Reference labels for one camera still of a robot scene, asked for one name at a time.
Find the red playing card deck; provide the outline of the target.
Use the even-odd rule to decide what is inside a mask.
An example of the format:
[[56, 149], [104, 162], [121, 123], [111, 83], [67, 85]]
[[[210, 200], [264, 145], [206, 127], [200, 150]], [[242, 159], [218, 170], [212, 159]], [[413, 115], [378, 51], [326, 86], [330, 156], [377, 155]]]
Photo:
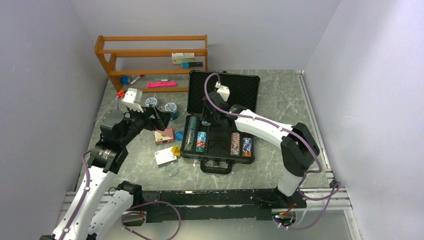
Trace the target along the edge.
[[175, 141], [175, 133], [172, 127], [168, 127], [165, 130], [155, 130], [153, 134], [156, 145], [173, 143]]

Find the teal green poker chip stack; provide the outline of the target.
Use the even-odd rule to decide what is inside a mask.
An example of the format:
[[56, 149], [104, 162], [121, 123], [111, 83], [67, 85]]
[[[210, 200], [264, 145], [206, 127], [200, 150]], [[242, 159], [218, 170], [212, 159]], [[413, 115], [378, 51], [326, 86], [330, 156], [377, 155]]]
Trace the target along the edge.
[[199, 122], [199, 118], [198, 118], [198, 117], [196, 117], [196, 116], [191, 116], [191, 117], [188, 119], [188, 127], [187, 127], [187, 129], [188, 129], [188, 130], [196, 130], [196, 129], [197, 129], [197, 127], [198, 127], [198, 122]]

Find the blue playing card deck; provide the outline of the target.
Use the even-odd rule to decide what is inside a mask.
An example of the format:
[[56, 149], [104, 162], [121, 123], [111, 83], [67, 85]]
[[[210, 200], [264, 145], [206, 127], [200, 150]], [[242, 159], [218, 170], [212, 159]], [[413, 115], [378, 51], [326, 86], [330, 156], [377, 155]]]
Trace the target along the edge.
[[172, 152], [173, 147], [165, 148], [154, 153], [155, 161], [158, 166], [162, 166], [173, 161], [178, 157]]

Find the pink white chip stack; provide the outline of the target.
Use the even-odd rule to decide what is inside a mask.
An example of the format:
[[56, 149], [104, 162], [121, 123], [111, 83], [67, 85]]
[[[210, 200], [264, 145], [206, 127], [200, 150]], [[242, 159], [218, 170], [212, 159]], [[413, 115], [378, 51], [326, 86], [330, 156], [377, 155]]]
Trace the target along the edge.
[[231, 156], [240, 155], [240, 134], [238, 132], [231, 133], [230, 155]]

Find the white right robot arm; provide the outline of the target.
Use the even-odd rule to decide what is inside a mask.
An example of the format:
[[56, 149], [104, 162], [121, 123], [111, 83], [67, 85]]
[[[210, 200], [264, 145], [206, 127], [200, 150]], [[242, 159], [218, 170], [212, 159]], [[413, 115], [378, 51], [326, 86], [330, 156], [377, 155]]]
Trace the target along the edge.
[[203, 101], [208, 121], [213, 125], [223, 127], [226, 132], [259, 137], [280, 149], [283, 175], [274, 199], [278, 206], [288, 207], [294, 201], [294, 193], [311, 172], [311, 165], [319, 162], [320, 150], [308, 127], [301, 122], [295, 125], [276, 122], [238, 104], [229, 106], [218, 91], [208, 92]]

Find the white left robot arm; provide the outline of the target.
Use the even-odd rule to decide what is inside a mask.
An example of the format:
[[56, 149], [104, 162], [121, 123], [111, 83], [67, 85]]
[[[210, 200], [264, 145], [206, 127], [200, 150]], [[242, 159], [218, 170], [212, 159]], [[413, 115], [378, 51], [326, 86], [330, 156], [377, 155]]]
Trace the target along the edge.
[[101, 120], [100, 140], [81, 157], [85, 176], [74, 199], [53, 232], [40, 239], [102, 240], [124, 211], [139, 209], [144, 202], [142, 186], [128, 181], [98, 207], [128, 156], [127, 145], [142, 130], [165, 130], [170, 120], [171, 113], [155, 106], [107, 113]]

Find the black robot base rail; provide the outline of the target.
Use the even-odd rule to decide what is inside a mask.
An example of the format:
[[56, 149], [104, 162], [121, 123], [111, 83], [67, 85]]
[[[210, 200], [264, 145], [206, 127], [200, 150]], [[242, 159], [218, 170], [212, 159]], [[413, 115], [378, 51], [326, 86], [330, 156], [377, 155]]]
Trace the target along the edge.
[[267, 221], [278, 212], [306, 207], [299, 193], [286, 197], [275, 188], [144, 190], [130, 200], [128, 211], [145, 214], [147, 223], [244, 218]]

